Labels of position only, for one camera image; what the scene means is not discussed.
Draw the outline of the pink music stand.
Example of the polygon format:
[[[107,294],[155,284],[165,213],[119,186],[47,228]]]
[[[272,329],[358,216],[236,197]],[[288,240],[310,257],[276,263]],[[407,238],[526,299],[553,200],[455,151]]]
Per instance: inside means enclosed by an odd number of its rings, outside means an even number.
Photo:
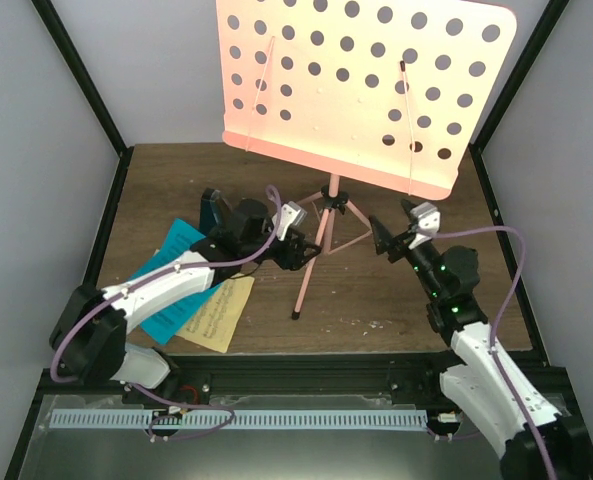
[[[447,198],[517,31],[473,1],[220,1],[224,142]]]

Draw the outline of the blue sheet music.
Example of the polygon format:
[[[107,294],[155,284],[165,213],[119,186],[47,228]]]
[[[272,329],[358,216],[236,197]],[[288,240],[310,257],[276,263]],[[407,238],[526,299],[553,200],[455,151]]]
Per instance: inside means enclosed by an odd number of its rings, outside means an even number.
[[[216,292],[240,271],[228,251],[187,222],[176,219],[157,253],[127,281],[103,289],[125,312],[127,330],[144,330],[167,344]]]

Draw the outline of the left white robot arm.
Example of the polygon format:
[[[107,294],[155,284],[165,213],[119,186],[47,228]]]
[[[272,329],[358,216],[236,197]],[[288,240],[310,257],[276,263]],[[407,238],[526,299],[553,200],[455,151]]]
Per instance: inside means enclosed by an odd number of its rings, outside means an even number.
[[[129,344],[128,334],[176,302],[235,277],[245,264],[303,268],[321,251],[298,229],[305,216],[295,202],[271,213],[259,200],[230,206],[219,191],[207,190],[199,216],[202,236],[176,258],[118,285],[83,284],[72,292],[49,340],[52,379],[138,384],[157,403],[172,402],[181,381],[170,360],[153,348]]]

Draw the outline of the yellow sheet music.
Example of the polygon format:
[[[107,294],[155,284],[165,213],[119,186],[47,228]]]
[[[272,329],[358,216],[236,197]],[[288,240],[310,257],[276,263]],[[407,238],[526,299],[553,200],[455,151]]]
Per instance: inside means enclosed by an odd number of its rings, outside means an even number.
[[[176,337],[218,353],[226,353],[254,281],[252,276],[238,275],[223,282],[180,328]]]

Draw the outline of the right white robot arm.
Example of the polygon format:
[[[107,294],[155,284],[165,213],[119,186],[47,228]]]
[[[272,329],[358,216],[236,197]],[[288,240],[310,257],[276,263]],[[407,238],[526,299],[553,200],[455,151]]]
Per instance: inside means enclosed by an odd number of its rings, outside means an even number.
[[[460,408],[498,456],[505,479],[590,478],[584,421],[564,415],[530,382],[498,338],[500,321],[489,320],[475,298],[477,251],[462,245],[438,251],[438,208],[407,200],[401,206],[409,226],[398,235],[370,216],[376,252],[391,263],[409,263],[427,295],[432,330],[460,360],[424,373],[423,396]]]

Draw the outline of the black metronome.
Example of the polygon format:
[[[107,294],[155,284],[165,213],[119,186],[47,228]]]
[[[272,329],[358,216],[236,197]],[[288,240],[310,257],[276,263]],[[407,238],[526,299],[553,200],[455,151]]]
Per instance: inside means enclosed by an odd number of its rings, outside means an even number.
[[[222,192],[206,188],[200,200],[198,230],[208,236],[215,228],[226,227],[232,214],[232,207]]]

